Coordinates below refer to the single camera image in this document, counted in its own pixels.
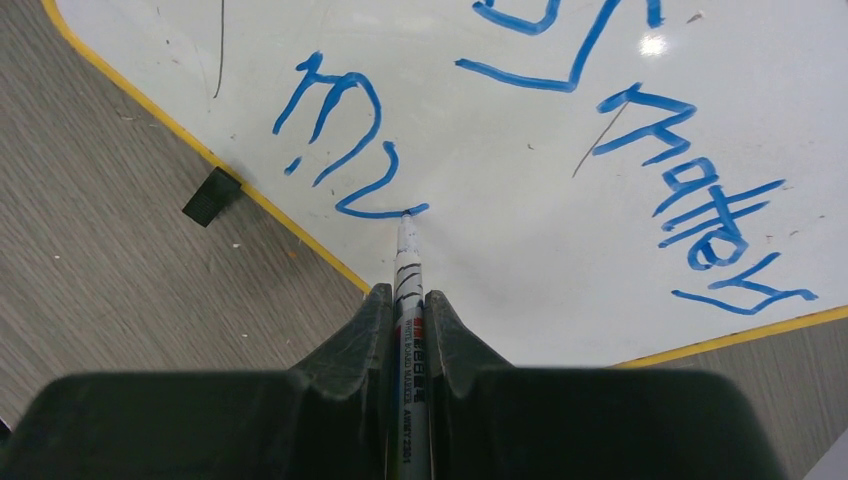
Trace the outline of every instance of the black object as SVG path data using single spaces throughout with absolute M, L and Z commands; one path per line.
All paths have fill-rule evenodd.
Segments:
M 728 381 L 662 370 L 515 368 L 445 296 L 425 328 L 434 478 L 780 479 Z M 287 371 L 113 373 L 49 385 L 5 479 L 382 479 L 392 289 Z
M 183 213 L 206 227 L 235 199 L 241 183 L 221 167 L 215 167 L 203 185 L 183 207 Z

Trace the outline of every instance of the blue marker stroke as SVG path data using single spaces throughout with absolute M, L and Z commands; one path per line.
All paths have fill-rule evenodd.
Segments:
M 701 178 L 689 180 L 687 182 L 681 182 L 677 179 L 678 175 L 695 167 L 701 169 Z M 654 214 L 651 215 L 652 217 L 656 217 L 663 213 L 668 207 L 673 205 L 674 202 L 680 200 L 686 195 L 704 188 L 711 183 L 715 183 L 718 181 L 718 175 L 716 174 L 713 162 L 706 157 L 698 157 L 667 170 L 663 173 L 663 180 L 665 180 L 665 184 L 668 185 L 674 193 L 657 206 L 657 209 L 654 210 Z
M 714 305 L 723 310 L 727 310 L 731 313 L 737 313 L 739 315 L 754 315 L 758 313 L 760 310 L 766 308 L 774 302 L 783 300 L 784 298 L 799 296 L 804 300 L 810 302 L 818 297 L 818 295 L 806 289 L 797 289 L 797 290 L 777 290 L 767 285 L 763 285 L 761 283 L 748 281 L 747 278 L 755 273 L 759 272 L 763 268 L 767 267 L 771 262 L 774 261 L 777 257 L 780 256 L 780 253 L 773 252 L 766 255 L 765 258 L 760 260 L 759 263 L 754 265 L 753 267 L 745 270 L 744 272 L 736 275 L 735 277 L 731 277 L 727 280 L 720 280 L 718 282 L 713 282 L 707 286 L 710 290 L 719 290 L 725 287 L 739 287 L 745 288 L 747 290 L 752 290 L 754 292 L 762 293 L 767 295 L 769 298 L 763 300 L 752 308 L 741 308 L 730 305 L 728 303 L 716 300 L 714 298 L 705 297 L 703 295 L 695 295 L 692 293 L 682 292 L 680 290 L 672 290 L 672 295 L 675 295 L 680 298 L 685 298 L 687 300 L 695 300 L 696 302 L 703 302 L 709 305 Z
M 546 9 L 545 18 L 543 18 L 537 24 L 533 24 L 533 23 L 530 23 L 530 22 L 526 22 L 524 20 L 516 19 L 516 21 L 518 21 L 518 22 L 526 22 L 524 24 L 521 24 L 523 26 L 519 26 L 519 24 L 517 24 L 517 23 L 509 23 L 509 24 L 498 23 L 498 21 L 496 21 L 496 17 L 494 16 L 494 13 L 498 13 L 499 15 L 503 15 L 503 14 L 500 14 L 499 12 L 494 12 L 493 10 L 491 11 L 491 12 L 494 12 L 494 13 L 492 13 L 492 18 L 489 18 L 489 17 L 486 17 L 485 15 L 483 15 L 481 9 L 485 9 L 486 6 L 489 6 L 489 7 L 494 6 L 494 1 L 492 1 L 492 0 L 487 0 L 486 5 L 478 7 L 477 9 L 475 9 L 475 11 L 477 11 L 478 14 L 483 15 L 484 17 L 486 17 L 488 20 L 490 20 L 492 22 L 498 23 L 499 25 L 503 25 L 506 28 L 510 28 L 510 29 L 516 30 L 516 31 L 521 31 L 521 30 L 517 30 L 517 28 L 525 28 L 526 29 L 526 27 L 529 27 L 531 25 L 540 25 L 541 24 L 543 26 L 543 30 L 541 30 L 539 32 L 539 33 L 541 33 L 542 31 L 546 30 L 550 26 L 550 25 L 545 26 L 544 22 L 547 20 L 547 18 L 550 15 L 550 8 L 551 8 L 552 3 L 553 2 L 550 2 L 548 4 L 548 9 Z M 615 11 L 615 8 L 618 6 L 619 3 L 621 3 L 621 0 L 606 0 L 604 2 L 604 4 L 601 6 L 601 10 L 600 10 L 600 12 L 598 12 L 598 16 L 595 18 L 595 22 L 592 24 L 591 28 L 589 28 L 589 32 L 586 34 L 586 38 L 583 39 L 583 43 L 580 45 L 580 49 L 577 50 L 577 55 L 574 57 L 574 61 L 571 64 L 571 70 L 568 73 L 568 80 L 563 81 L 563 80 L 551 80 L 551 79 L 545 79 L 545 78 L 527 77 L 527 76 L 524 76 L 524 75 L 518 75 L 518 74 L 515 74 L 515 73 L 506 72 L 504 70 L 495 68 L 495 67 L 488 65 L 488 64 L 485 64 L 485 63 L 468 60 L 467 58 L 461 58 L 454 63 L 456 64 L 456 66 L 458 66 L 460 68 L 464 68 L 466 70 L 470 70 L 472 72 L 476 72 L 476 73 L 479 73 L 481 75 L 485 75 L 485 76 L 492 78 L 494 80 L 497 80 L 499 82 L 506 83 L 506 84 L 509 84 L 509 85 L 514 85 L 516 87 L 534 88 L 534 89 L 538 89 L 538 90 L 551 90 L 551 91 L 555 91 L 555 92 L 571 93 L 575 89 L 577 89 L 577 85 L 580 83 L 580 76 L 583 74 L 583 67 L 586 65 L 586 61 L 589 59 L 589 55 L 592 53 L 592 49 L 595 47 L 595 43 L 597 43 L 598 38 L 601 36 L 601 33 L 603 33 L 604 28 L 606 28 L 606 26 L 607 26 L 607 22 L 609 21 L 610 17 L 612 16 L 612 13 Z M 651 27 L 651 28 L 659 27 L 660 25 L 662 25 L 662 22 L 663 22 L 663 18 L 662 18 L 662 15 L 661 15 L 661 2 L 660 2 L 660 0 L 646 0 L 646 4 L 647 4 L 647 9 L 648 9 L 648 18 L 647 18 L 648 26 Z M 551 23 L 553 23 L 553 21 L 556 19 L 556 13 L 554 13 L 553 16 L 554 16 L 554 18 L 551 20 Z M 515 17 L 510 17 L 510 16 L 504 15 L 503 17 L 497 17 L 497 18 L 499 18 L 503 22 L 506 22 L 506 20 L 505 20 L 506 18 L 515 18 Z
M 300 84 L 294 91 L 294 94 L 289 99 L 288 104 L 283 109 L 283 112 L 277 117 L 277 121 L 274 122 L 274 128 L 271 132 L 274 135 L 280 133 L 280 129 L 283 124 L 288 120 L 289 116 L 294 111 L 294 108 L 297 106 L 298 102 L 300 102 L 301 97 L 306 92 L 306 90 L 316 83 L 332 85 L 330 91 L 327 93 L 327 97 L 324 99 L 324 104 L 321 106 L 321 111 L 318 114 L 318 120 L 315 122 L 315 128 L 312 131 L 312 138 L 309 139 L 309 143 L 312 144 L 318 137 L 321 135 L 321 131 L 324 128 L 324 123 L 327 120 L 327 116 L 333 109 L 338 105 L 339 100 L 341 99 L 342 94 L 348 89 L 354 87 L 362 87 L 365 93 L 368 95 L 368 99 L 371 101 L 371 105 L 374 108 L 374 120 L 371 123 L 371 128 L 368 129 L 368 132 L 360 139 L 356 145 L 351 149 L 348 153 L 343 155 L 341 158 L 327 166 L 324 170 L 321 171 L 320 174 L 315 178 L 315 181 L 312 183 L 312 186 L 318 186 L 327 175 L 333 173 L 335 170 L 346 164 L 350 159 L 356 156 L 359 152 L 362 151 L 372 140 L 377 136 L 377 131 L 380 129 L 380 123 L 382 122 L 382 107 L 380 106 L 380 99 L 377 98 L 377 93 L 374 91 L 374 87 L 371 85 L 371 82 L 368 80 L 365 75 L 357 72 L 349 72 L 345 75 L 322 75 L 318 73 L 318 68 L 321 66 L 321 62 L 323 61 L 324 56 L 321 52 L 315 52 L 310 57 L 300 63 L 295 70 L 302 72 L 306 71 L 306 74 L 301 80 Z
M 724 240 L 725 242 L 733 244 L 733 253 L 730 254 L 727 258 L 720 258 L 716 255 L 715 250 L 713 250 L 712 240 Z M 712 232 L 707 232 L 700 240 L 695 242 L 692 245 L 692 248 L 689 249 L 689 254 L 686 257 L 686 260 L 689 262 L 689 267 L 692 270 L 708 270 L 713 266 L 717 267 L 726 267 L 728 265 L 733 265 L 738 262 L 742 257 L 742 254 L 745 253 L 745 250 L 748 249 L 748 242 L 742 238 L 742 234 L 739 232 L 730 231 L 730 229 L 721 227 L 713 230 Z M 707 263 L 701 263 L 698 261 L 698 253 L 702 253 L 704 255 L 704 259 Z
M 592 150 L 592 155 L 597 156 L 612 152 L 613 150 L 617 150 L 625 145 L 631 144 L 647 136 L 656 137 L 658 140 L 665 143 L 670 148 L 660 153 L 659 155 L 643 162 L 643 167 L 645 165 L 651 165 L 654 163 L 662 162 L 663 160 L 667 160 L 671 157 L 680 155 L 681 153 L 689 150 L 689 147 L 692 145 L 689 140 L 686 140 L 683 137 L 671 133 L 668 130 L 668 127 L 683 123 L 686 120 L 692 118 L 692 116 L 695 115 L 695 112 L 698 111 L 697 107 L 668 97 L 662 97 L 649 93 L 642 93 L 639 91 L 641 87 L 641 83 L 635 83 L 627 90 L 621 91 L 607 98 L 606 100 L 598 104 L 598 113 L 608 113 L 617 109 L 625 102 L 633 102 L 638 105 L 646 105 L 649 107 L 656 107 L 661 108 L 663 110 L 668 110 L 670 112 L 675 112 L 677 113 L 677 115 L 668 117 L 665 120 L 659 121 L 653 125 L 648 125 L 646 127 L 636 129 L 628 133 L 627 135 L 621 136 L 619 138 L 616 138 L 615 140 L 611 140 L 602 145 L 598 145 Z
M 288 166 L 288 167 L 286 167 L 286 169 L 285 169 L 285 170 L 283 170 L 283 173 L 284 173 L 287 177 L 288 177 L 289 175 L 291 175 L 292 173 L 294 173 L 294 171 L 295 171 L 295 170 L 297 170 L 297 167 L 299 167 L 299 166 L 300 166 L 300 161 L 301 161 L 301 160 L 303 160 L 303 157 L 297 157 L 297 158 L 295 158 L 295 159 L 292 161 L 292 163 L 290 163 L 290 164 L 289 164 L 289 166 Z
M 680 215 L 676 218 L 673 218 L 673 219 L 665 222 L 663 224 L 662 229 L 665 230 L 665 231 L 670 231 L 676 225 L 678 225 L 680 222 L 683 222 L 683 221 L 685 221 L 689 218 L 692 218 L 695 215 L 699 215 L 701 213 L 707 212 L 710 209 L 715 209 L 716 213 L 718 214 L 718 218 L 714 218 L 712 220 L 708 220 L 706 222 L 700 223 L 700 224 L 698 224 L 698 225 L 696 225 L 696 226 L 694 226 L 694 227 L 692 227 L 688 230 L 685 230 L 683 232 L 678 233 L 677 235 L 673 235 L 673 236 L 663 240 L 662 242 L 660 242 L 658 246 L 660 248 L 665 248 L 669 245 L 672 245 L 674 243 L 679 242 L 680 240 L 683 240 L 684 238 L 691 237 L 692 235 L 695 235 L 696 233 L 698 233 L 702 230 L 706 230 L 707 228 L 710 228 L 710 227 L 713 227 L 713 226 L 716 226 L 716 225 L 722 225 L 728 232 L 738 234 L 739 228 L 736 226 L 735 220 L 737 218 L 741 218 L 741 217 L 744 217 L 746 215 L 750 215 L 750 214 L 760 210 L 761 208 L 768 205 L 769 202 L 768 201 L 760 202 L 756 205 L 752 205 L 750 207 L 744 208 L 744 209 L 739 210 L 737 212 L 731 212 L 730 211 L 730 208 L 729 208 L 730 204 L 738 202 L 740 200 L 744 200 L 746 198 L 750 198 L 750 197 L 752 197 L 754 195 L 758 195 L 760 193 L 765 193 L 769 190 L 773 190 L 773 189 L 777 188 L 779 185 L 781 185 L 782 183 L 783 183 L 782 180 L 778 180 L 777 182 L 771 182 L 771 183 L 762 185 L 760 187 L 751 189 L 751 190 L 749 190 L 745 193 L 740 193 L 739 195 L 733 195 L 731 197 L 725 197 L 724 196 L 724 193 L 721 191 L 720 185 L 713 185 L 712 187 L 707 189 L 707 191 L 713 197 L 713 201 L 707 202 L 704 205 L 701 205 L 700 207 L 697 207 L 690 212 L 684 213 L 683 215 Z
M 362 187 L 359 190 L 341 199 L 339 203 L 336 204 L 337 211 L 359 218 L 381 219 L 400 218 L 403 216 L 404 213 L 409 213 L 414 216 L 430 208 L 430 205 L 426 203 L 422 203 L 407 210 L 395 210 L 391 212 L 362 212 L 359 210 L 353 210 L 348 208 L 348 205 L 350 205 L 351 203 L 355 202 L 356 200 L 359 200 L 360 198 L 364 197 L 365 195 L 368 195 L 369 193 L 375 190 L 382 188 L 390 181 L 392 181 L 392 178 L 394 178 L 395 174 L 397 173 L 399 164 L 397 152 L 395 151 L 395 144 L 392 142 L 383 142 L 383 150 L 386 151 L 386 155 L 388 155 L 389 157 L 389 170 L 386 172 L 386 174 L 383 175 L 383 177 L 377 180 L 376 182 Z
M 501 27 L 515 30 L 516 32 L 523 33 L 525 35 L 538 35 L 551 28 L 551 25 L 553 25 L 554 21 L 556 21 L 556 16 L 559 12 L 559 3 L 560 0 L 548 0 L 548 6 L 545 7 L 545 16 L 538 22 L 529 22 L 495 10 L 495 0 L 474 2 L 474 5 L 472 5 L 471 8 L 478 15 L 495 25 L 500 25 Z

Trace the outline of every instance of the wooden floor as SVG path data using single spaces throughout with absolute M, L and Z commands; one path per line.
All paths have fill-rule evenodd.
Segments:
M 209 165 L 38 0 L 0 5 L 0 417 L 74 371 L 286 368 L 347 320 L 362 293 L 250 200 L 185 218 Z M 840 320 L 670 366 L 735 380 L 794 479 L 848 428 L 846 357 Z

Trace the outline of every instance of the gray floor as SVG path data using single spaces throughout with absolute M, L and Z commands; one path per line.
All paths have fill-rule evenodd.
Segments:
M 73 371 L 285 368 L 344 323 L 359 291 L 249 200 L 185 218 L 208 164 L 37 0 L 0 5 L 1 417 Z M 795 479 L 848 428 L 846 352 L 840 320 L 670 366 L 735 380 Z

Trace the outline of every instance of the thin black line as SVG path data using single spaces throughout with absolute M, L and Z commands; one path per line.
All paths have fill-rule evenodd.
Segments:
M 419 297 L 421 296 L 421 294 L 418 293 L 418 292 L 410 292 L 410 293 L 407 293 L 406 295 L 404 295 L 402 297 L 398 297 L 397 301 L 399 302 L 399 301 L 401 301 L 405 298 L 414 297 L 415 295 L 418 295 Z
M 224 74 L 224 0 L 221 0 L 221 49 L 218 54 L 218 86 L 215 87 L 215 95 L 212 98 L 218 98 L 218 92 L 221 91 L 221 77 Z
M 571 178 L 574 178 L 574 176 L 577 175 L 577 170 L 580 170 L 580 167 L 583 166 L 583 162 L 586 161 L 586 158 L 589 157 L 589 154 L 592 153 L 592 150 L 594 150 L 595 147 L 599 143 L 601 143 L 601 139 L 604 138 L 604 135 L 606 135 L 607 132 L 609 131 L 609 129 L 612 128 L 612 124 L 615 123 L 616 120 L 618 120 L 618 117 L 621 115 L 621 112 L 623 112 L 624 109 L 627 108 L 627 105 L 629 103 L 630 103 L 630 100 L 628 100 L 627 102 L 624 103 L 624 105 L 622 105 L 622 107 L 618 110 L 618 113 L 616 113 L 615 116 L 612 117 L 612 121 L 610 122 L 609 125 L 607 125 L 607 128 L 605 128 L 604 131 L 601 132 L 601 134 L 598 136 L 598 139 L 595 140 L 595 143 L 593 143 L 592 146 L 589 147 L 589 150 L 586 150 L 586 155 L 583 155 L 583 158 L 580 159 L 580 163 L 577 164 L 577 168 L 574 169 L 574 173 L 571 174 Z
M 418 272 L 410 273 L 410 274 L 409 274 L 406 278 L 404 278 L 403 280 L 401 280 L 401 281 L 400 281 L 400 283 L 398 284 L 397 289 L 398 289 L 398 290 L 400 290 L 401 285 L 403 285 L 404 283 L 406 283 L 406 281 L 407 281 L 407 280 L 409 280 L 410 278 L 412 278 L 412 277 L 414 277 L 414 276 L 416 276 L 416 275 L 421 275 L 421 274 L 420 274 L 420 273 L 418 273 Z
M 402 271 L 406 270 L 407 268 L 420 267 L 420 266 L 421 266 L 421 264 L 420 264 L 420 263 L 410 263 L 409 265 L 407 265 L 407 266 L 405 266 L 405 267 L 400 267 L 400 268 L 398 268 L 398 272 L 397 272 L 397 273 L 400 273 L 400 272 L 402 272 Z

